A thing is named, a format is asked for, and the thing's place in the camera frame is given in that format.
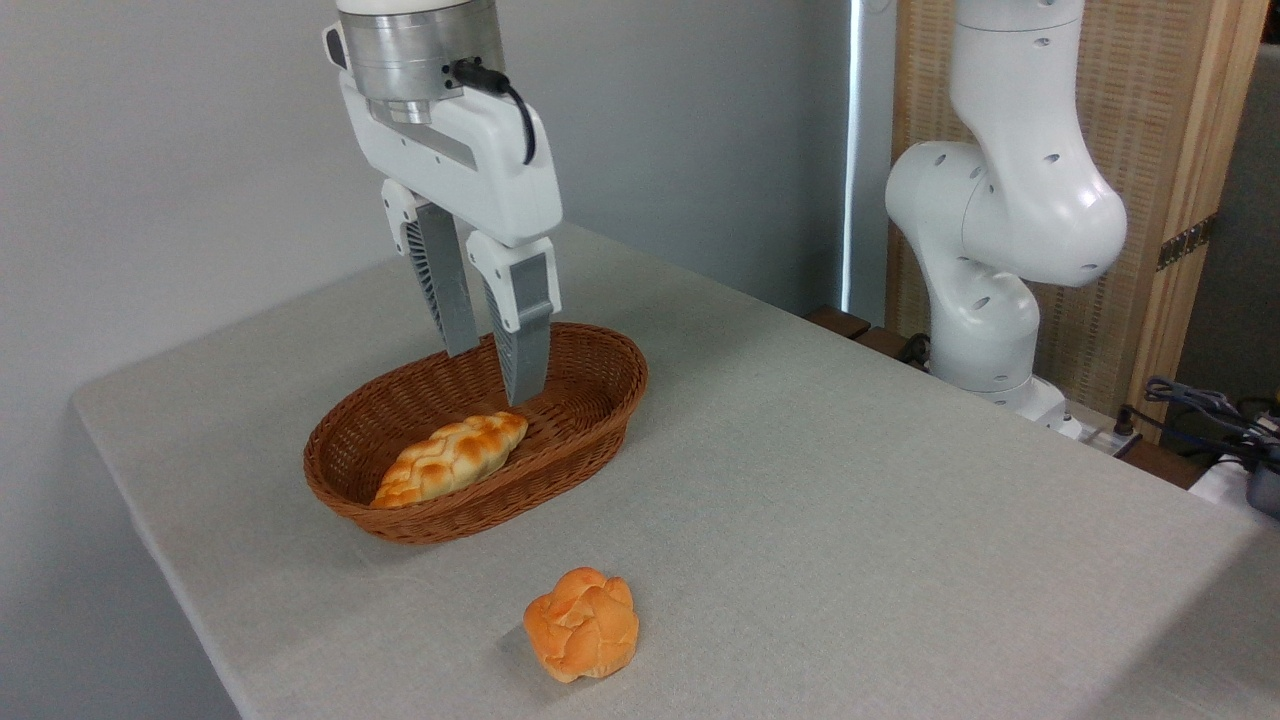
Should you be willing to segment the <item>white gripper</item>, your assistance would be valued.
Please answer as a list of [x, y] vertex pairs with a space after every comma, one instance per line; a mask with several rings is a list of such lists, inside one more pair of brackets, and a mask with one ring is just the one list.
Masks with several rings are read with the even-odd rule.
[[411, 260], [451, 356], [477, 345], [453, 215], [493, 237], [474, 232], [466, 249], [485, 282], [508, 405], [527, 402], [544, 389], [550, 316], [562, 309], [554, 249], [540, 238], [563, 219], [541, 118], [529, 109], [535, 154], [525, 164], [525, 114], [507, 97], [467, 88], [436, 102], [425, 126], [387, 124], [351, 73], [338, 77], [358, 146], [390, 178], [381, 199], [397, 252]]

